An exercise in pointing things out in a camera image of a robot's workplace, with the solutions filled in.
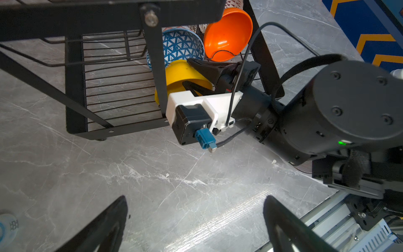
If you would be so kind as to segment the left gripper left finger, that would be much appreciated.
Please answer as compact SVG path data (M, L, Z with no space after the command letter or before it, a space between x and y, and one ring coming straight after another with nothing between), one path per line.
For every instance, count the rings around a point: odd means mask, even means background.
M123 240L127 217L127 200L122 195L58 251L117 252Z

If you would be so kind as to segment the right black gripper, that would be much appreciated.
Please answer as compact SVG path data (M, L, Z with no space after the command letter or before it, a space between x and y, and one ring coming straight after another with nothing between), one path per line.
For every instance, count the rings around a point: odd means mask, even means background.
M221 76L235 76L238 63L217 63L189 58L186 60L197 72L204 76L210 88L192 81L182 82L186 91L190 91L195 97L214 95L213 85L218 84ZM242 70L238 83L238 90L243 93L241 100L234 109L232 117L238 119L235 126L242 129L249 127L246 133L251 133L256 139L278 139L280 102L252 86L252 81L260 69L260 64L247 61Z

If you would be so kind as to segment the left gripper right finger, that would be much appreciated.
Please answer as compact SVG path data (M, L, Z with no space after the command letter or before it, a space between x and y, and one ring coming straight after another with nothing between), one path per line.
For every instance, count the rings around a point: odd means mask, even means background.
M275 252L292 252L293 245L301 252L336 251L272 195L264 201L263 217Z

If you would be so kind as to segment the yellow bowl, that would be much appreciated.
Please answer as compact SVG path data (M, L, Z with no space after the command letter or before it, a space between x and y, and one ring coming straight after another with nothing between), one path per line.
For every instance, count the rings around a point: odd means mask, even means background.
M167 95L173 92L185 91L182 82L191 81L204 88L213 90L213 84L202 74L194 69L186 60L176 60L170 63L166 69Z

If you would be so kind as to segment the orange bowl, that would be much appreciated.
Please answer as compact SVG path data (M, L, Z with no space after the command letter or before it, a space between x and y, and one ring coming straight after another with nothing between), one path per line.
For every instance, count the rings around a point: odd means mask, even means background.
M253 33L253 21L240 8L227 8L222 18L209 24L204 33L206 57L213 62L226 62L248 45Z

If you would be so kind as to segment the blue triangle patterned bowl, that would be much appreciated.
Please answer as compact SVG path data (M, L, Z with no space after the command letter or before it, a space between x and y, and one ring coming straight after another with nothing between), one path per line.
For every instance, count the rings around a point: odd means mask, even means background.
M163 58L165 68L178 60L205 59L202 39L193 31L181 27L162 32Z

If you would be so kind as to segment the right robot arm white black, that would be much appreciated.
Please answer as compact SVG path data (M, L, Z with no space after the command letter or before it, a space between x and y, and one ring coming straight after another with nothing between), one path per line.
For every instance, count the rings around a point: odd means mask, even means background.
M189 59L216 87L241 91L234 125L329 187L388 204L403 202L403 82L339 54L288 70L266 94L254 88L256 62Z

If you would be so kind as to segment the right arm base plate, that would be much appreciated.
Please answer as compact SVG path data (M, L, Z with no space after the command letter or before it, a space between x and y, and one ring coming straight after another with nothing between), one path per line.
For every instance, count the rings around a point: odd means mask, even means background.
M380 199L349 195L345 198L345 204L351 216L364 231L370 231L385 217L403 217L402 211L389 209Z

